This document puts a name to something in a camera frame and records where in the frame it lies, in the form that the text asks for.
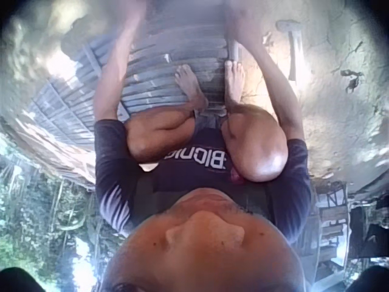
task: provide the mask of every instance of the sunlight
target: sunlight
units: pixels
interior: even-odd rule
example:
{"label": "sunlight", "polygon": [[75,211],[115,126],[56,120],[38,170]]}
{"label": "sunlight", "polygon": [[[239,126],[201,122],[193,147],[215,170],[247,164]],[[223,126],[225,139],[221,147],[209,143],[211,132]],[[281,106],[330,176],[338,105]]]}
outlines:
{"label": "sunlight", "polygon": [[97,279],[93,274],[93,267],[88,260],[89,246],[79,238],[76,238],[75,242],[79,257],[73,259],[73,279],[78,292],[90,292]]}
{"label": "sunlight", "polygon": [[65,81],[75,76],[78,62],[74,62],[58,48],[47,60],[46,68],[52,76],[63,78]]}

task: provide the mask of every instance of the nose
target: nose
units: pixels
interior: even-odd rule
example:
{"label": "nose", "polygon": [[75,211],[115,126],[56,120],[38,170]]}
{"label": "nose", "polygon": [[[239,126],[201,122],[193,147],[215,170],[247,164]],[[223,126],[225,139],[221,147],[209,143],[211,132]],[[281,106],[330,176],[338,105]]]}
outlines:
{"label": "nose", "polygon": [[214,213],[200,211],[184,224],[167,230],[166,239],[171,248],[189,245],[196,249],[228,250],[241,247],[244,229],[229,224]]}

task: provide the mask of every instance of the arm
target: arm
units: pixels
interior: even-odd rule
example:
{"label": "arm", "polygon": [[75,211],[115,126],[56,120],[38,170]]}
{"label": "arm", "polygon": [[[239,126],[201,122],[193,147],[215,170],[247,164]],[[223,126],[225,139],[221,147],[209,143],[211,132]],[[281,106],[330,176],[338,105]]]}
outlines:
{"label": "arm", "polygon": [[262,70],[267,91],[286,139],[304,140],[303,117],[297,97],[288,80],[267,53],[263,44],[249,49]]}
{"label": "arm", "polygon": [[111,56],[103,68],[102,77],[94,96],[93,104],[96,122],[103,119],[117,120],[117,109],[122,98],[131,45],[135,39],[137,29],[146,14],[145,0],[124,1],[122,4],[126,20],[112,49]]}
{"label": "arm", "polygon": [[227,8],[227,26],[232,36],[253,55],[262,70],[275,114],[288,140],[304,140],[301,107],[291,85],[261,43],[262,34],[249,12]]}

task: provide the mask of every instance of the black shirt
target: black shirt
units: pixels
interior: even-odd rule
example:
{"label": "black shirt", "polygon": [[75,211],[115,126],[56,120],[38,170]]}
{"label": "black shirt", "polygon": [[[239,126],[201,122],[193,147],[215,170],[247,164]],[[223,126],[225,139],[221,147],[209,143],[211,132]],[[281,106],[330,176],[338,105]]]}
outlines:
{"label": "black shirt", "polygon": [[281,175],[254,183],[235,175],[221,131],[205,128],[146,173],[128,151],[124,125],[101,120],[95,124],[100,212],[114,229],[129,234],[188,192],[209,187],[226,193],[243,209],[266,217],[292,243],[308,217],[311,184],[305,142],[290,140],[287,146],[289,157]]}

